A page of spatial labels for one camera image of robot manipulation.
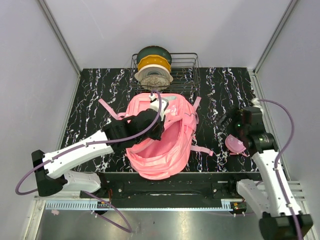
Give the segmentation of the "pink purple pencil case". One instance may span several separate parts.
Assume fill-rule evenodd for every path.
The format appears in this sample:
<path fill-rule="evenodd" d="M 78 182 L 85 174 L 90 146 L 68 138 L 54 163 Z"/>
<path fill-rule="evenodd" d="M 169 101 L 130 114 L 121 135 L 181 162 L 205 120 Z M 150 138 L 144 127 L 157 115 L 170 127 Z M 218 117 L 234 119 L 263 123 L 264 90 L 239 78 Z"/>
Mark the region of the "pink purple pencil case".
<path fill-rule="evenodd" d="M 231 156 L 236 156 L 236 155 L 242 155 L 244 157 L 250 156 L 249 154 L 246 154 L 247 148 L 245 147 L 243 142 L 238 138 L 236 138 L 235 136 L 229 134 L 226 137 L 224 143 Z"/>

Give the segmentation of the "pink student backpack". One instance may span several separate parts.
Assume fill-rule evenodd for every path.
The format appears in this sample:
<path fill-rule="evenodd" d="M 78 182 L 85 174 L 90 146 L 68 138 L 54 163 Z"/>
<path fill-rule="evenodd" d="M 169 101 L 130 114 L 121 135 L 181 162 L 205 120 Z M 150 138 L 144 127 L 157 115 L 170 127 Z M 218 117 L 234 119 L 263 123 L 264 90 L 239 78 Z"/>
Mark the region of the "pink student backpack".
<path fill-rule="evenodd" d="M 213 151 L 194 145 L 195 133 L 199 118 L 197 109 L 201 98 L 197 97 L 193 104 L 180 94 L 140 93 L 132 98 L 125 112 L 115 113 L 103 100 L 99 103 L 110 113 L 113 120 L 120 120 L 129 116 L 137 116 L 150 106 L 149 95 L 155 95 L 169 100 L 165 110 L 164 132 L 161 140 L 147 138 L 133 147 L 126 148 L 125 153 L 132 168 L 143 178 L 148 180 L 163 180 L 181 172 L 187 165 L 192 151 L 204 152 L 209 156 Z"/>

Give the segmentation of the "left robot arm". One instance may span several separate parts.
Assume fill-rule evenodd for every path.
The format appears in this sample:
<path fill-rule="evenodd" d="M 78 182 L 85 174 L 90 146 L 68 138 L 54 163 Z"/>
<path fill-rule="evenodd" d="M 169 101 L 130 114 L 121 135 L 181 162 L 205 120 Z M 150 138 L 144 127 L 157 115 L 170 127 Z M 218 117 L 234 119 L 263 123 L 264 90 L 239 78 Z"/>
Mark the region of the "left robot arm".
<path fill-rule="evenodd" d="M 112 120 L 93 135 L 54 152 L 31 153 L 37 192 L 41 197 L 59 193 L 67 186 L 65 173 L 98 156 L 131 148 L 146 139 L 160 140 L 165 114 L 151 108 L 138 115 Z"/>

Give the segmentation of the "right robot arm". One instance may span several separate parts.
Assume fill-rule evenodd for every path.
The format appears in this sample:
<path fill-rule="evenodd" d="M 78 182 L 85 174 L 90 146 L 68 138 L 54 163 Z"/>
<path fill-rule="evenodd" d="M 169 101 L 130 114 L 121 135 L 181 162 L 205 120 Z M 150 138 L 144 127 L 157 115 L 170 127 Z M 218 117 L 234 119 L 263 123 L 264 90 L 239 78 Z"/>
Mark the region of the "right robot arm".
<path fill-rule="evenodd" d="M 232 198 L 243 197 L 259 219 L 259 230 L 265 240 L 302 240 L 313 226 L 310 214 L 297 204 L 283 171 L 281 150 L 275 137 L 266 131 L 260 107 L 232 106 L 218 120 L 237 141 L 243 143 L 258 167 L 265 192 L 253 180 L 242 179 L 227 185 Z"/>

